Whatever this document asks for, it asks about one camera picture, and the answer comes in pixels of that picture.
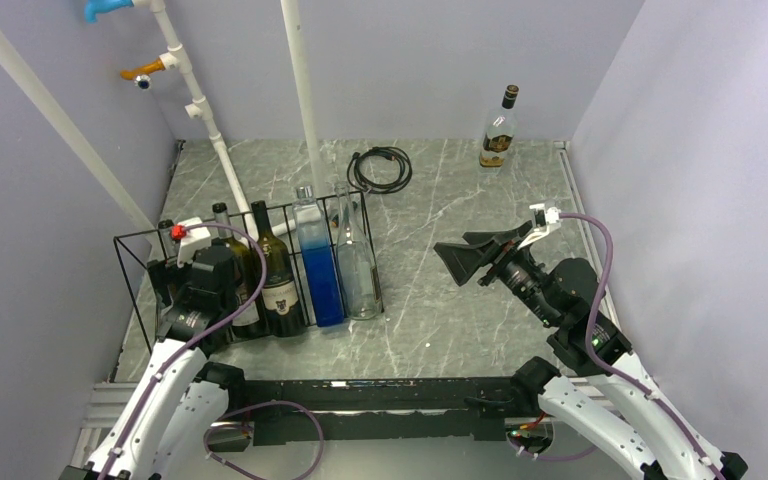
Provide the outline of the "clear glass bottle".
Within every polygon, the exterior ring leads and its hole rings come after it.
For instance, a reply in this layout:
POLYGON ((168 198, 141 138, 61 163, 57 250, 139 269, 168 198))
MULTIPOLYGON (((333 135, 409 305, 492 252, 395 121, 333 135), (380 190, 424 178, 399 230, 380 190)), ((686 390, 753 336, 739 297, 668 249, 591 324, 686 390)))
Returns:
POLYGON ((336 182, 334 192, 339 208, 336 259, 346 313, 353 320, 371 320, 382 311, 371 245, 350 198, 348 183, 336 182))

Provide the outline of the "clear bottle black cap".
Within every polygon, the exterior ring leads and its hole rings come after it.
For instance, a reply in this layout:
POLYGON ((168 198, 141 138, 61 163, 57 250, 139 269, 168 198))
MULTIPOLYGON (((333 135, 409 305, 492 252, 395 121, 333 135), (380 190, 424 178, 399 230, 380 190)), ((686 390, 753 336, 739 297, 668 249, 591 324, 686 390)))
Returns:
POLYGON ((488 116, 478 161, 482 168, 500 168, 505 163, 517 129, 514 106, 519 87, 506 87, 500 106, 488 116))

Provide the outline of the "blue square glass bottle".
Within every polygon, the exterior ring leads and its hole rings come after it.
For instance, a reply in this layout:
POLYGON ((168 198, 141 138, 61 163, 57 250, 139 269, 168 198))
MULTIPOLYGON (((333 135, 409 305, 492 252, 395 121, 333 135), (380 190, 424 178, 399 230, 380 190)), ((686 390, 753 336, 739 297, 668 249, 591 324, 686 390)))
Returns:
POLYGON ((296 234, 313 303, 316 325, 328 328, 345 320, 330 231, 324 210, 310 185, 295 189, 292 211, 296 234))

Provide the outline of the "black wire wine rack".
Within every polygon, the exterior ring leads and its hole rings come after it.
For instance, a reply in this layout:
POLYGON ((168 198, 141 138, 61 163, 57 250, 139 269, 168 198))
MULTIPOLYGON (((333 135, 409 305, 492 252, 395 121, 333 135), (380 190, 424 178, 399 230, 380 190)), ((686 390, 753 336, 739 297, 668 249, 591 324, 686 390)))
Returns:
MULTIPOLYGON (((363 231, 365 234, 371 234, 365 193, 360 190, 350 191, 350 198, 357 213, 361 215, 363 231)), ((158 229, 154 229, 115 236, 113 243, 128 288, 130 289, 136 284, 131 281, 130 274, 125 267, 125 253, 131 255, 134 261, 143 268, 145 272, 143 278, 151 287, 154 299, 153 301, 145 300, 145 305, 140 303, 143 300, 139 300, 139 298, 143 298, 139 296, 142 294, 138 294, 136 289, 132 289, 133 291, 131 292, 132 306, 134 307, 133 314, 136 319, 134 324, 139 325, 139 330, 148 353, 152 353, 156 340, 165 338, 167 333, 181 333, 184 335, 181 341, 188 340, 191 336, 195 336, 196 333, 205 330, 208 326, 218 323, 227 314, 232 313, 232 310, 241 306, 236 295, 232 299, 231 287, 235 286, 235 281, 232 281, 231 273, 235 273, 236 266, 232 270, 230 253, 220 254, 217 250, 219 247, 214 246, 213 241, 216 238, 214 235, 212 237, 212 245, 205 248, 208 250, 208 258, 204 259, 204 261, 196 261, 199 268, 196 269, 195 274, 191 272, 193 262, 183 267, 185 269, 185 282, 178 291, 173 306, 161 315, 158 315, 155 294, 148 274, 148 263, 154 259, 147 260, 146 262, 137 259, 132 249, 126 244, 127 239, 137 236, 154 237, 155 240, 160 241, 158 229), (182 313, 185 314, 183 320, 176 320, 177 323, 170 323, 172 314, 182 313)), ((198 260, 198 257, 203 256, 201 253, 203 250, 196 254, 196 260, 198 260)))

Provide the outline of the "dark green wine bottle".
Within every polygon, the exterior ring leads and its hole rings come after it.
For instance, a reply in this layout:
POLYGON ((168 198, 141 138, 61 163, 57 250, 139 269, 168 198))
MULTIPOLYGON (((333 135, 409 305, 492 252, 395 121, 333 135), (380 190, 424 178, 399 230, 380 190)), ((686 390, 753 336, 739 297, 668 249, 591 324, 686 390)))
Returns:
POLYGON ((269 331, 280 338, 301 335, 306 322, 289 250, 272 230, 266 203, 262 200, 253 202, 251 211, 258 230, 257 244, 266 259, 266 280, 260 306, 269 331))

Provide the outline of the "olive green wine bottle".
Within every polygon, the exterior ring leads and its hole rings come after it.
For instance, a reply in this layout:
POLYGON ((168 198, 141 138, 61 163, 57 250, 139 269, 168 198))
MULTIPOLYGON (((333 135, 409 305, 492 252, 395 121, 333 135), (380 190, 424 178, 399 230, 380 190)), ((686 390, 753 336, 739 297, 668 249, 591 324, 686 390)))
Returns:
MULTIPOLYGON (((249 248, 235 237, 232 230, 226 228, 217 229, 217 238, 214 245, 227 247, 233 254, 235 267, 235 295, 240 305, 253 298, 257 283, 253 264, 252 253, 249 248)), ((245 311, 238 315, 231 323, 231 332, 236 341, 252 340, 264 337, 268 334, 266 321, 261 317, 257 303, 253 302, 245 311)))

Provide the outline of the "dark wine bottle grey cap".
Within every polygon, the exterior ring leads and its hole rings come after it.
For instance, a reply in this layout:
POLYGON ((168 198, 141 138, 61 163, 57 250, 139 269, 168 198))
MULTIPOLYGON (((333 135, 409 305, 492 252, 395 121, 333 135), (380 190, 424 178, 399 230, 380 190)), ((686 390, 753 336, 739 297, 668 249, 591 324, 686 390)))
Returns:
POLYGON ((169 219, 158 223, 160 251, 158 257, 148 263, 148 274, 161 315, 173 306, 178 291, 185 282, 185 269, 177 264, 179 243, 171 236, 174 222, 169 219))

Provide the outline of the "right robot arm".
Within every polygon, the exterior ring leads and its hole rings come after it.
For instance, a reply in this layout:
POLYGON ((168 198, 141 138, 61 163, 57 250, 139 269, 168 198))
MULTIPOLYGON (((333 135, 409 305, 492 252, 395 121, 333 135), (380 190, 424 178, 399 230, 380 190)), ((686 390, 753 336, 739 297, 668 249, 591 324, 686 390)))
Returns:
POLYGON ((594 401, 549 361, 534 357, 511 378, 517 411, 555 417, 592 443, 632 479, 741 479, 746 461, 707 441, 676 411, 648 374, 631 342, 600 310, 602 279, 583 258, 561 261, 550 272, 531 246, 559 226, 527 221, 502 232, 466 232, 463 241, 434 250, 457 285, 481 268, 479 284, 503 283, 545 327, 563 365, 609 402, 594 401))

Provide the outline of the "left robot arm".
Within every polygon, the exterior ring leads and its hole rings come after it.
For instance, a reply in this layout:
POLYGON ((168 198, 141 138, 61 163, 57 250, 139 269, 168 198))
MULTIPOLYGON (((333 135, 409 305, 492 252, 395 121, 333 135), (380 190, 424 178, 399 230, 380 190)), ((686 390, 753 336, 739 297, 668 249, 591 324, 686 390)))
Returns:
POLYGON ((162 319, 149 365, 110 432, 63 479, 169 479, 207 430, 247 406, 242 369, 210 361, 228 342, 222 320, 239 306, 236 262, 224 246, 200 250, 162 319))

